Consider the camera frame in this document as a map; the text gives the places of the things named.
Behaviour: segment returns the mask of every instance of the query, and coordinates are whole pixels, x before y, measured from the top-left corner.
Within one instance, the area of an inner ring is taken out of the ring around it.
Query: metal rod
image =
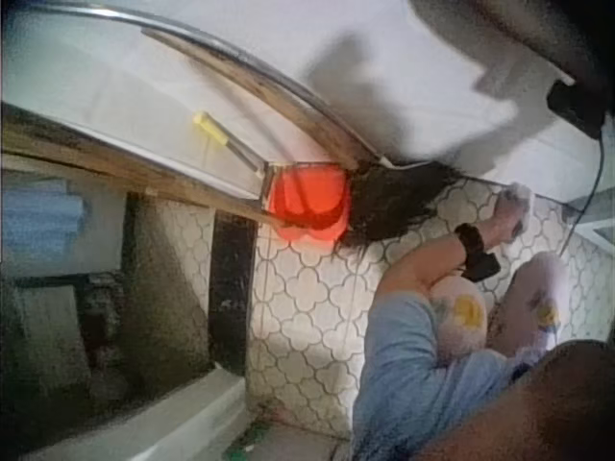
[[[104,5],[84,3],[37,1],[27,2],[23,5],[23,7],[37,12],[93,17],[116,22],[124,22],[139,27],[149,27],[192,41],[193,43],[198,43],[211,51],[219,53],[233,61],[240,63],[251,71],[281,86],[342,128],[346,133],[348,133],[349,136],[356,139],[367,152],[374,155],[375,158],[382,157],[374,146],[368,143],[355,130],[346,124],[346,122],[344,122],[344,120],[339,117],[339,115],[337,115],[325,101],[316,96],[305,86],[298,84],[292,79],[289,79],[282,72],[277,70],[275,67],[272,67],[265,61],[260,60],[259,58],[245,52],[240,48],[237,48],[228,41],[218,38],[217,36],[213,36],[172,19],[167,19],[147,12],[129,10],[126,8],[106,7]]]
[[[257,154],[254,149],[252,149],[245,142],[243,142],[241,139],[231,133],[224,125],[211,117],[211,115],[209,116],[209,118],[227,136],[227,138],[229,139],[229,148],[238,157],[242,158],[242,161],[249,164],[255,173],[260,176],[264,175],[266,166],[265,160],[259,154]]]

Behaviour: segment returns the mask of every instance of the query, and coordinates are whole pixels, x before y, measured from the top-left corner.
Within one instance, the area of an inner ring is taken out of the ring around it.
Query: knee
[[[534,255],[529,262],[537,262],[553,267],[566,267],[564,261],[555,252],[540,252]]]
[[[440,365],[484,348],[487,310],[479,289],[462,277],[446,277],[431,288]]]
[[[523,267],[525,267],[527,271],[538,271],[541,274],[554,275],[564,279],[568,276],[566,264],[564,264],[561,257],[554,252],[537,253],[532,259],[526,262]]]

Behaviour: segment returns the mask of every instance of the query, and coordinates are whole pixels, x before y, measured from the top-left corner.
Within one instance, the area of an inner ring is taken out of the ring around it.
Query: wooden board
[[[213,53],[203,46],[164,32],[147,28],[142,31],[146,36],[204,64],[258,97],[320,144],[343,168],[355,170],[358,168],[359,160],[375,160],[375,153],[368,152],[362,144],[330,119],[239,63]]]
[[[211,206],[271,226],[285,222],[152,160],[139,157],[24,109],[2,104],[3,153],[80,168],[137,193]]]

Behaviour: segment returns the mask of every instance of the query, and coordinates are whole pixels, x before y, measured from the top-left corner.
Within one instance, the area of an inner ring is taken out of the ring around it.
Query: blue shirt
[[[541,356],[522,350],[506,359],[482,350],[438,368],[435,328],[421,296],[395,293],[372,306],[353,412],[353,460],[407,460],[499,396],[519,367]]]

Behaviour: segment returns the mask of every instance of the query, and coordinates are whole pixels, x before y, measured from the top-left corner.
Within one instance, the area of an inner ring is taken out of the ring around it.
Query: tile floor
[[[436,200],[437,216],[402,238],[358,251],[291,244],[261,227],[253,281],[248,382],[253,403],[290,425],[348,437],[363,365],[367,310],[382,272],[408,250],[490,216],[498,186],[462,180]],[[489,305],[500,299],[514,271],[541,251],[557,251],[566,228],[561,206],[537,199],[528,231],[498,249],[502,271],[480,288]],[[559,341],[605,339],[613,319],[613,258],[573,236],[564,260],[571,283],[570,312]]]

